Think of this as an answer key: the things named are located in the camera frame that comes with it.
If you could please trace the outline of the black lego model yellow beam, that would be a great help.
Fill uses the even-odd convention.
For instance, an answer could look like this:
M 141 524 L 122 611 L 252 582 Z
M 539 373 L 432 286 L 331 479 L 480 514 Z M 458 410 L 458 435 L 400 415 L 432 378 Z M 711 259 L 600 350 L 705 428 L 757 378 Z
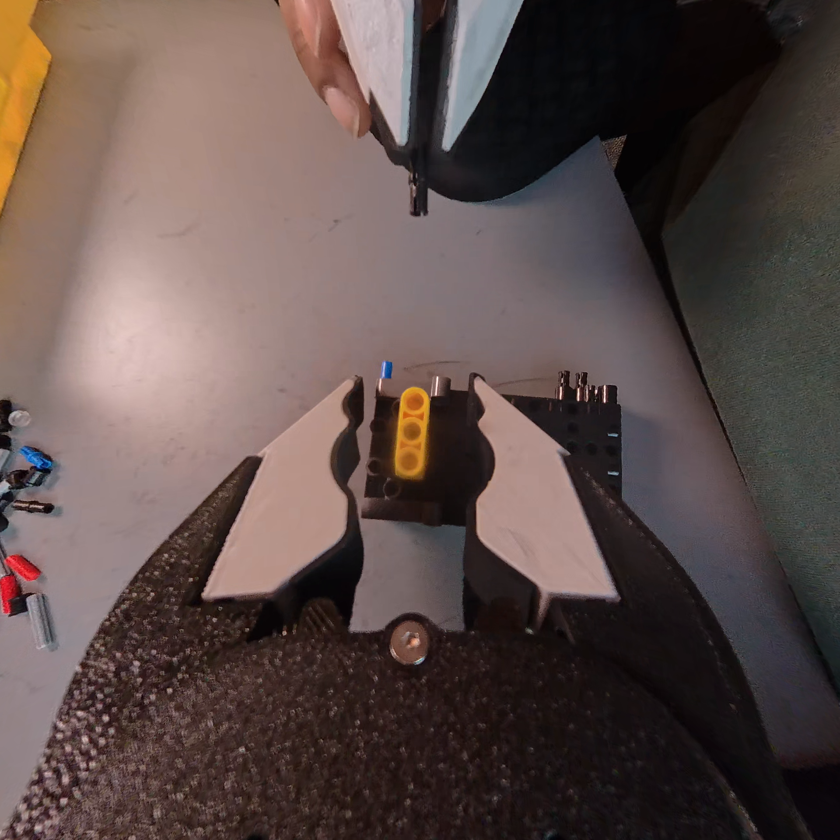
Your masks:
M 623 490 L 622 410 L 614 385 L 561 371 L 553 396 L 503 394 L 615 495 Z M 449 378 L 376 383 L 361 515 L 370 520 L 466 525 L 482 478 L 469 392 Z

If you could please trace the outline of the person's right hand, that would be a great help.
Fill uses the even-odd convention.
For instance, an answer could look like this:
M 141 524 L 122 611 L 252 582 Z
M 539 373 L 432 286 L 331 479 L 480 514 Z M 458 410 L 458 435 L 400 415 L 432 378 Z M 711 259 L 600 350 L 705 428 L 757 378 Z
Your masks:
M 353 138 L 371 129 L 371 110 L 341 49 L 340 27 L 330 1 L 279 1 L 292 48 L 311 86 Z

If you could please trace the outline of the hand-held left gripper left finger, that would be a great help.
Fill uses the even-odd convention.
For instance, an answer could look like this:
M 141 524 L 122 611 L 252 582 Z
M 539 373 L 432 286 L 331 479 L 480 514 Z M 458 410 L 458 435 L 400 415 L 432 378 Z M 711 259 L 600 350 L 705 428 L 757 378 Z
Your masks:
M 350 479 L 363 418 L 364 384 L 353 376 L 259 454 L 204 602 L 326 597 L 353 606 L 364 549 Z

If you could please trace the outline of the yellow storage bin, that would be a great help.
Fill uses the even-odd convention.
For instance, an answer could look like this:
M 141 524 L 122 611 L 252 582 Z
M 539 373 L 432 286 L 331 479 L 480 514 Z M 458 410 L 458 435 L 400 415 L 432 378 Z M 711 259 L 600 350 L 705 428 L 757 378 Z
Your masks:
M 1 2 L 1 207 L 51 63 L 51 54 L 32 27 L 36 5 L 36 1 Z

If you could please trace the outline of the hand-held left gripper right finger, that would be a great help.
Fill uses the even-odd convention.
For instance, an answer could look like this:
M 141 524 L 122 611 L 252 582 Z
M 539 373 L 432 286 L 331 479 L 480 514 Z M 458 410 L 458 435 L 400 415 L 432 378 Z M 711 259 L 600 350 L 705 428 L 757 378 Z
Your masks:
M 620 595 L 567 465 L 568 453 L 481 377 L 477 444 L 484 485 L 469 504 L 464 573 L 482 604 L 549 607 Z

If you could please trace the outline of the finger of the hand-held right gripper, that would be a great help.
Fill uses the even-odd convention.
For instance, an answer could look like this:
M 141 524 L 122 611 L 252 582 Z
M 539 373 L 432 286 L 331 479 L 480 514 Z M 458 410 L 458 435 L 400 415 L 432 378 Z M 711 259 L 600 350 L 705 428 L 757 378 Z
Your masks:
M 364 94 L 376 139 L 394 162 L 418 169 L 420 1 L 331 1 L 343 46 Z
M 523 1 L 428 3 L 428 157 L 453 152 L 478 107 Z

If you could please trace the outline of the pile of loose lego pieces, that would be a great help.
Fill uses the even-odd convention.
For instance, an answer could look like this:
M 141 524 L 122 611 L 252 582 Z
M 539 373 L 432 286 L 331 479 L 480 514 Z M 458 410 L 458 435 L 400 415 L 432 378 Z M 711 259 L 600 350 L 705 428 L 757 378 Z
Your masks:
M 13 432 L 30 420 L 29 413 L 8 398 L 1 400 L 1 533 L 9 527 L 10 512 L 48 516 L 56 511 L 49 501 L 26 497 L 41 488 L 54 471 L 55 461 L 37 447 L 25 445 L 14 450 Z M 26 615 L 38 650 L 58 648 L 55 622 L 47 595 L 41 591 L 25 591 L 25 584 L 37 583 L 40 568 L 21 553 L 9 553 L 1 546 L 2 614 L 7 617 Z

